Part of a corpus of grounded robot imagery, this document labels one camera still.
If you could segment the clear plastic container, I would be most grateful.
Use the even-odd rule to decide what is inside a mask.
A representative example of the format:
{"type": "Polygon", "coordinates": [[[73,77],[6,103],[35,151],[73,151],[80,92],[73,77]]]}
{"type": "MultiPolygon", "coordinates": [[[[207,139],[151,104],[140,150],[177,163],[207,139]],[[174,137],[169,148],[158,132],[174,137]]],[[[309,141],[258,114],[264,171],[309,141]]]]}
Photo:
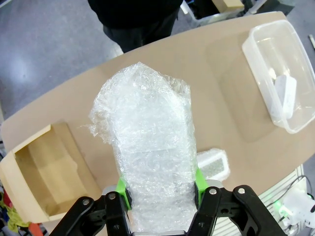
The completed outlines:
{"type": "Polygon", "coordinates": [[[243,53],[254,75],[274,125],[295,134],[315,120],[315,72],[305,48],[287,20],[277,20],[252,28],[242,45],[243,53]],[[271,115],[271,106],[280,101],[274,83],[280,75],[297,81],[293,116],[286,119],[271,115]]]}

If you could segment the bubble-wrapped clock showing grey face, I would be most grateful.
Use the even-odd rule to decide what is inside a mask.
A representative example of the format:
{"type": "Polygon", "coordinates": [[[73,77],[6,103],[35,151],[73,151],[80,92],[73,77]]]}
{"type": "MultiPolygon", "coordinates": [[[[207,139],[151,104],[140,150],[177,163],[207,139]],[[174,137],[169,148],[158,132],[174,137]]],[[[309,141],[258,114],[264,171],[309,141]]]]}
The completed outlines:
{"type": "Polygon", "coordinates": [[[230,175],[228,158],[225,150],[212,148],[199,152],[197,164],[206,180],[224,181],[230,175]]]}

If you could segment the colourful cloth pile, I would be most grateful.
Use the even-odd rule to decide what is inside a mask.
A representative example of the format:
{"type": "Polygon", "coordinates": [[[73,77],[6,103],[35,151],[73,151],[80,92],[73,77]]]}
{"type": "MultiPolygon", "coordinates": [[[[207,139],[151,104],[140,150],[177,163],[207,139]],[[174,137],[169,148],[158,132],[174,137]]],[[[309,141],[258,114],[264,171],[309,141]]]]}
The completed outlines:
{"type": "Polygon", "coordinates": [[[3,192],[0,191],[0,212],[2,219],[4,219],[12,232],[18,233],[19,229],[29,229],[30,222],[22,220],[5,190],[3,192]]]}

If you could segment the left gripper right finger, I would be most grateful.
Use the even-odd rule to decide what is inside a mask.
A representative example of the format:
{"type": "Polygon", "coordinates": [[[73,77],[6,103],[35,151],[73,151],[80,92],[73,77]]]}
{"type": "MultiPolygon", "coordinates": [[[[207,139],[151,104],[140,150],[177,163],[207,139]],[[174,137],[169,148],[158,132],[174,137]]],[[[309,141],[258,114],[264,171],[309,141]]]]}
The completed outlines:
{"type": "Polygon", "coordinates": [[[242,236],[281,236],[281,227],[248,185],[226,190],[220,181],[209,184],[197,169],[194,214],[189,236],[212,236],[218,218],[229,218],[242,236]]]}

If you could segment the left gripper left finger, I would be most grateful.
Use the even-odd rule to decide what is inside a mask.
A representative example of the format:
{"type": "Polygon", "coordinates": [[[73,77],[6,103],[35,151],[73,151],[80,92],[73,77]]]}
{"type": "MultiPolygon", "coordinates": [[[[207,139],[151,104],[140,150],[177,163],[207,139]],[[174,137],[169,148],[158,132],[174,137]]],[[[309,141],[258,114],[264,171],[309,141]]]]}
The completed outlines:
{"type": "Polygon", "coordinates": [[[120,178],[97,200],[86,196],[77,199],[50,236],[96,236],[104,227],[108,236],[131,236],[127,216],[131,202],[126,183],[120,178]]]}

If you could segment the open brown cardboard box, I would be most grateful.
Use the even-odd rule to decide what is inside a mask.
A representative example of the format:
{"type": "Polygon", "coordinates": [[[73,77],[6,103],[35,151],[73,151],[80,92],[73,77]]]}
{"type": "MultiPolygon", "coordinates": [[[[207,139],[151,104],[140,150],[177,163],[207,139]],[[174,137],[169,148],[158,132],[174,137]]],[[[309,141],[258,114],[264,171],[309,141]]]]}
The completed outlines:
{"type": "Polygon", "coordinates": [[[61,219],[80,197],[101,195],[65,122],[44,127],[8,152],[0,180],[24,222],[61,219]]]}

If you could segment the person's black sweater body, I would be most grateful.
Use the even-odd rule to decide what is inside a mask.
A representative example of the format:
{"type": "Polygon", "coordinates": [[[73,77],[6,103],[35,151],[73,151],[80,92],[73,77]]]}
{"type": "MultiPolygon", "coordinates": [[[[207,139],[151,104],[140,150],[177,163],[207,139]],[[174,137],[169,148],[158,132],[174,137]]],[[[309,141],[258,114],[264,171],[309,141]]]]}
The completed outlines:
{"type": "Polygon", "coordinates": [[[169,37],[183,0],[87,0],[123,53],[169,37]]]}

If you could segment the bubble-wrapped clock fully white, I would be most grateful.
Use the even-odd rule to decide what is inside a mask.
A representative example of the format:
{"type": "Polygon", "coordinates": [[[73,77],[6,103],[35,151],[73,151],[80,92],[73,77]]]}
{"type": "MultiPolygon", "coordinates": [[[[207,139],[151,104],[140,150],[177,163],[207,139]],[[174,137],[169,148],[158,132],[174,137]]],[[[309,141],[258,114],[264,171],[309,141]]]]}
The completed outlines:
{"type": "Polygon", "coordinates": [[[89,117],[91,133],[113,147],[132,229],[188,230],[197,169],[189,85],[139,62],[101,87],[89,117]]]}

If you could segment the ribbed aluminium base platform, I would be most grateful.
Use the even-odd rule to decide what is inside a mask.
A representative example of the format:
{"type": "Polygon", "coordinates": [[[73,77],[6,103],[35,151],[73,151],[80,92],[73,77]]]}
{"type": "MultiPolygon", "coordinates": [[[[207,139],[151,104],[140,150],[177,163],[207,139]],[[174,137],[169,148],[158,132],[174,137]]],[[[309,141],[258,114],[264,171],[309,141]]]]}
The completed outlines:
{"type": "MultiPolygon", "coordinates": [[[[279,210],[283,194],[297,188],[307,193],[310,198],[315,197],[315,190],[308,187],[308,184],[310,184],[310,180],[304,175],[303,165],[300,165],[278,183],[259,195],[259,198],[267,206],[272,216],[280,222],[280,226],[287,236],[298,236],[305,229],[306,223],[300,221],[293,226],[289,226],[284,219],[281,220],[279,210]]],[[[213,236],[241,236],[241,233],[228,218],[220,218],[217,220],[213,236]]]]}

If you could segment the unwrapped white clock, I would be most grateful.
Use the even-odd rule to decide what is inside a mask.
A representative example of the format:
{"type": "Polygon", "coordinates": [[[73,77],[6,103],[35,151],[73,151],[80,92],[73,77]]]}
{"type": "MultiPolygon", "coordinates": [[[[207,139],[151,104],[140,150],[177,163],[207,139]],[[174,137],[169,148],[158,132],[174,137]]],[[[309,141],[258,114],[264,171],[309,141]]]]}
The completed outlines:
{"type": "Polygon", "coordinates": [[[274,87],[280,101],[280,108],[273,102],[271,115],[281,118],[283,114],[286,119],[292,118],[297,93],[296,79],[288,75],[280,75],[275,79],[274,87]]]}

